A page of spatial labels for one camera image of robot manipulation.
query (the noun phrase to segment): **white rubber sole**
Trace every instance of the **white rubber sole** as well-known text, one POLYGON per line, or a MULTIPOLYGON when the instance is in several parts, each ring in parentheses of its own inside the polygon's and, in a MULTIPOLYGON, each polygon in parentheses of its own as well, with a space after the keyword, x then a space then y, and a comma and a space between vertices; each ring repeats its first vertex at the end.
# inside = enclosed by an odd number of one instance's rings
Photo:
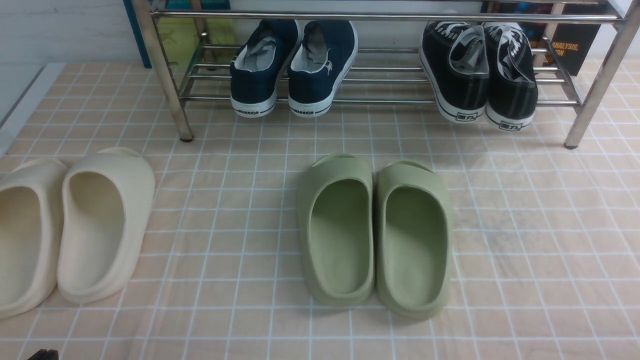
POLYGON ((335 97, 335 93, 340 87, 342 80, 349 72, 349 69, 353 65, 353 62, 356 60, 356 55, 358 54, 359 42, 358 42, 358 33, 356 32, 356 28, 353 26, 353 23, 349 21, 351 24, 351 28, 353 29, 354 36, 354 44, 353 44, 353 52, 351 56, 347 59, 347 62, 344 64, 342 71, 338 74, 338 77, 335 79, 333 83, 333 89, 331 90, 331 94, 323 100, 318 102, 313 102, 311 104, 303 104, 301 102, 295 101, 291 99, 289 96, 289 107, 291 108, 291 112, 296 114, 299 117, 318 117, 320 115, 324 115, 331 108, 331 104, 333 103, 333 98, 335 97))
POLYGON ((486 117, 489 119, 489 123, 496 125, 498 129, 503 131, 514 132, 522 130, 531 123, 534 114, 532 113, 530 117, 524 119, 509 119, 495 112, 488 101, 486 103, 486 117))
POLYGON ((269 99, 266 99, 265 101, 262 101, 262 102, 258 102, 257 104, 245 104, 243 102, 239 102, 235 100, 232 95, 231 106, 234 108, 234 110, 236 111, 236 114, 238 114, 239 116, 248 117, 248 118, 263 117, 268 113, 272 112, 273 108, 275 108, 276 102, 278 100, 278 84, 280 84, 280 80, 282 80, 282 76, 284 75, 285 70, 287 70, 287 67, 289 67, 289 63, 291 62, 291 60, 293 60, 293 57, 298 52, 298 48, 302 43, 303 32, 300 29, 300 23, 297 20, 294 20, 294 21, 296 22, 296 27, 298 28, 298 39, 296 41, 296 46, 294 46, 293 50, 291 51, 289 56, 285 59, 284 63, 282 64, 282 67, 280 68, 280 71, 278 72, 278 77, 276 78, 276 83, 273 87, 273 94, 271 94, 269 99))
POLYGON ((429 62, 427 61, 427 56, 424 54, 424 50, 422 49, 422 38, 420 37, 420 47, 418 48, 418 53, 420 54, 420 62, 424 71, 427 73, 429 77, 429 82, 433 87, 433 92, 436 95, 436 105, 438 105, 438 110, 440 110, 440 114, 442 116, 456 124, 467 124, 470 122, 475 122, 478 120, 480 116, 484 113, 484 106, 475 110, 464 110, 461 108, 457 108, 452 104, 448 103, 447 100, 442 96, 442 92, 440 92, 440 87, 438 86, 438 82, 435 81, 436 77, 433 75, 433 71, 429 66, 429 62))

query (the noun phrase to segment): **stainless steel bar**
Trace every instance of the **stainless steel bar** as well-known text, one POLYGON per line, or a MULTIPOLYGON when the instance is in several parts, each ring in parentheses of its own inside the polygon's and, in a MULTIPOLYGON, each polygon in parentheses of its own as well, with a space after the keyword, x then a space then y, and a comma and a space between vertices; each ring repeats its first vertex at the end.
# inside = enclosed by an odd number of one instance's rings
POLYGON ((169 61, 166 59, 162 40, 157 32, 154 19, 150 15, 149 1, 133 0, 133 7, 136 11, 136 18, 138 18, 138 24, 140 25, 140 31, 142 32, 149 58, 164 90, 180 140, 190 142, 193 140, 193 132, 180 102, 178 89, 175 85, 171 68, 169 68, 169 61))
MULTIPOLYGON (((192 10, 196 10, 196 11, 202 11, 202 1, 201 0, 189 0, 189 3, 191 5, 191 9, 192 10)), ((209 39, 209 27, 207 25, 207 19, 198 19, 198 18, 194 18, 193 22, 195 23, 196 26, 196 31, 198 32, 198 37, 200 38, 200 40, 203 40, 205 43, 209 43, 211 42, 211 40, 209 39)), ((204 60, 205 61, 215 61, 214 59, 215 57, 213 56, 213 53, 210 51, 206 51, 204 54, 204 60)))
POLYGON ((571 77, 571 74, 569 74, 567 69, 560 66, 561 65, 560 56, 558 56, 558 53, 553 48, 553 45, 551 44, 551 40, 549 40, 549 38, 546 36, 542 36, 541 42, 543 42, 549 48, 551 57, 553 57, 554 62, 560 68, 560 72, 556 75, 559 78, 561 77, 566 81, 566 84, 562 86, 562 89, 564 90, 564 94, 567 96, 567 98, 571 100, 577 100, 580 103, 580 105, 582 105, 582 99, 580 98, 580 94, 578 93, 578 87, 573 82, 573 78, 571 77))
MULTIPOLYGON (((194 80, 209 80, 209 81, 230 81, 231 76, 229 75, 205 75, 198 74, 192 75, 191 79, 194 80)), ((289 78, 287 76, 283 76, 281 81, 288 81, 289 78)), ((342 83, 351 83, 351 84, 416 84, 416 83, 428 83, 429 81, 426 78, 417 78, 417 79, 354 79, 354 78, 346 78, 342 80, 342 83)))
POLYGON ((618 71, 622 60, 627 54, 627 50, 633 41, 638 28, 640 28, 640 0, 632 0, 629 10, 625 16, 624 23, 618 29, 609 51, 602 60, 600 70, 591 84, 589 92, 584 98, 582 107, 576 112, 578 116, 573 121, 573 125, 564 140, 564 147, 575 149, 580 144, 580 140, 589 127, 593 115, 602 102, 611 80, 618 71))
MULTIPOLYGON (((210 50, 229 50, 229 51, 237 51, 240 49, 240 45, 211 45, 207 44, 204 46, 204 49, 210 50)), ((531 49, 534 54, 547 54, 547 49, 531 49)), ((358 50, 359 53, 362 54, 417 54, 418 49, 394 49, 392 47, 361 47, 358 50)))
MULTIPOLYGON (((560 15, 562 14, 562 11, 564 11, 564 4, 562 3, 553 4, 553 7, 551 7, 552 15, 560 15)), ((556 33, 557 26, 558 24, 547 24, 547 26, 545 27, 544 35, 550 39, 553 39, 554 34, 556 33)), ((542 41, 538 43, 538 47, 544 47, 544 44, 542 41)), ((536 55, 533 58, 533 66, 535 67, 542 66, 544 63, 545 63, 544 55, 536 55)))
POLYGON ((187 66, 187 71, 184 72, 184 77, 182 78, 182 82, 180 83, 180 87, 178 87, 178 96, 182 97, 184 94, 188 94, 191 92, 191 88, 193 87, 194 81, 194 70, 197 71, 194 67, 198 59, 200 59, 200 55, 202 54, 202 47, 206 40, 201 38, 198 47, 196 47, 196 51, 193 52, 191 56, 191 60, 189 61, 189 66, 187 66))
MULTIPOLYGON (((191 94, 186 95, 183 99, 187 101, 229 101, 228 95, 204 95, 191 94)), ((288 98, 278 97, 278 102, 287 102, 288 98)), ((435 104, 434 99, 363 99, 363 98, 336 98, 333 100, 336 104, 368 104, 368 105, 432 105, 435 104)), ((538 106, 578 106, 577 101, 572 100, 538 100, 538 106)))
MULTIPOLYGON (((191 79, 196 81, 230 81, 230 75, 208 75, 208 74, 195 74, 191 75, 191 79)), ((281 81, 288 81, 287 76, 283 76, 281 81)), ((413 78, 413 79, 356 79, 345 78, 342 80, 347 84, 421 84, 429 83, 427 78, 413 78)), ((561 84, 564 83, 563 79, 537 79, 537 82, 543 84, 561 84)))
POLYGON ((207 10, 207 11, 169 11, 158 10, 152 13, 154 17, 176 18, 207 18, 219 17, 225 19, 298 19, 298 20, 401 20, 401 21, 497 21, 497 22, 536 22, 536 23, 564 23, 564 24, 617 24, 621 19, 615 15, 545 15, 526 13, 323 13, 323 12, 252 12, 239 10, 207 10))
MULTIPOLYGON (((228 69, 229 64, 225 63, 196 63, 195 67, 203 67, 207 69, 228 69)), ((354 66, 350 71, 366 71, 366 72, 424 72, 420 66, 354 66)), ((556 72, 557 67, 536 67, 536 72, 556 72)))

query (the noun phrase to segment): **brand logo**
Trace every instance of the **brand logo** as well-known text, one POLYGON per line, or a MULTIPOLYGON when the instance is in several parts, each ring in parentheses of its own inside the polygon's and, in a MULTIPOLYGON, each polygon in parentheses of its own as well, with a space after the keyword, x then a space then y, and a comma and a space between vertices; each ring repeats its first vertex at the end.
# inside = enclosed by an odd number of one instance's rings
POLYGON ((520 131, 522 129, 522 124, 510 124, 508 122, 501 122, 500 129, 505 131, 520 131))
POLYGON ((239 113, 243 113, 245 115, 258 115, 260 112, 259 111, 244 111, 244 110, 237 110, 237 112, 239 113))
POLYGON ((304 110, 293 109, 293 111, 295 111, 296 113, 299 113, 300 115, 313 115, 316 113, 315 111, 308 111, 308 110, 304 111, 304 110))
POLYGON ((473 114, 458 113, 456 115, 456 121, 461 121, 461 122, 470 122, 470 121, 474 121, 477 118, 478 118, 478 113, 473 113, 473 114))

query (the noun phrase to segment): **black sneaker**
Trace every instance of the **black sneaker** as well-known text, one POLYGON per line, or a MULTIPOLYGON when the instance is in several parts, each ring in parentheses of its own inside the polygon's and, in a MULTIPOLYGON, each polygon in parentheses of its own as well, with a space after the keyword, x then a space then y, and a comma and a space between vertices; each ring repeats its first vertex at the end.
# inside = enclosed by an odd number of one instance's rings
POLYGON ((262 20, 231 60, 231 105, 242 117, 261 117, 276 104, 278 83, 300 45, 296 20, 262 20))
POLYGON ((483 25, 491 69, 486 114, 500 130, 520 131, 531 123, 538 102, 529 40, 514 23, 483 25))
POLYGON ((358 34, 351 21, 312 21, 289 65, 289 107, 301 117, 320 116, 331 108, 340 83, 358 54, 358 34))
POLYGON ((476 121, 484 113, 489 87, 482 26, 430 22, 419 53, 442 116, 451 122, 476 121))

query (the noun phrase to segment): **metal shoe rack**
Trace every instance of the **metal shoe rack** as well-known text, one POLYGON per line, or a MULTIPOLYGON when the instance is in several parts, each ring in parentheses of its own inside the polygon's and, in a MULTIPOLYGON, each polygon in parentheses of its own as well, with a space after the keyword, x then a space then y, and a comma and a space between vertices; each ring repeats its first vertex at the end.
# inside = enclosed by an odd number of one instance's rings
MULTIPOLYGON (((510 0, 509 2, 519 2, 521 0, 510 0)), ((184 105, 187 101, 229 101, 227 95, 204 95, 193 94, 193 84, 195 81, 221 81, 229 80, 229 75, 211 74, 204 69, 227 69, 229 64, 216 63, 213 52, 215 50, 226 49, 232 51, 238 49, 233 45, 216 45, 211 44, 209 30, 205 19, 298 19, 298 20, 314 20, 314 19, 339 19, 353 21, 438 21, 438 20, 460 20, 468 22, 537 22, 549 24, 545 30, 541 48, 533 49, 535 54, 534 69, 536 73, 551 73, 555 78, 537 79, 539 84, 557 84, 562 86, 567 100, 551 100, 540 99, 538 106, 563 106, 572 107, 576 111, 576 118, 573 126, 569 130, 568 136, 564 141, 567 149, 575 149, 578 147, 580 140, 595 114, 598 105, 611 84, 611 80, 622 62, 629 45, 634 39, 640 26, 640 0, 632 0, 627 13, 623 13, 614 0, 523 0, 533 3, 553 3, 550 15, 544 14, 498 14, 498 13, 473 13, 473 14, 451 14, 451 13, 342 13, 342 12, 253 12, 253 11, 236 11, 236 10, 202 10, 200 0, 190 0, 190 11, 171 11, 166 10, 164 4, 166 0, 133 0, 136 16, 140 24, 142 36, 147 47, 147 51, 151 62, 157 72, 160 83, 164 89, 169 108, 173 115, 173 120, 178 130, 180 139, 183 142, 190 142, 193 139, 193 132, 189 126, 189 121, 184 111, 184 105), (607 10, 604 14, 598 15, 562 15, 565 4, 606 4, 607 10), (157 23, 163 17, 173 18, 192 18, 195 26, 200 34, 200 43, 197 47, 191 63, 183 77, 181 84, 176 84, 169 62, 166 58, 163 43, 160 39, 157 23), (616 36, 607 52, 600 70, 596 75, 591 88, 585 96, 578 94, 575 83, 569 73, 560 66, 560 62, 556 61, 555 66, 542 67, 544 56, 551 55, 557 60, 557 53, 551 46, 549 39, 553 37, 553 33, 557 24, 610 24, 616 30, 616 36)), ((417 49, 380 49, 380 48, 361 48, 360 53, 383 53, 383 54, 415 54, 417 49)), ((425 83, 421 67, 407 66, 385 66, 385 67, 352 67, 351 71, 366 72, 414 72, 420 74, 419 78, 406 78, 400 76, 397 79, 378 78, 378 79, 356 79, 347 77, 345 83, 425 83)), ((278 101, 286 101, 286 97, 279 97, 278 101)), ((435 104, 434 99, 364 99, 364 98, 336 98, 333 100, 341 104, 368 104, 368 105, 425 105, 435 104)))

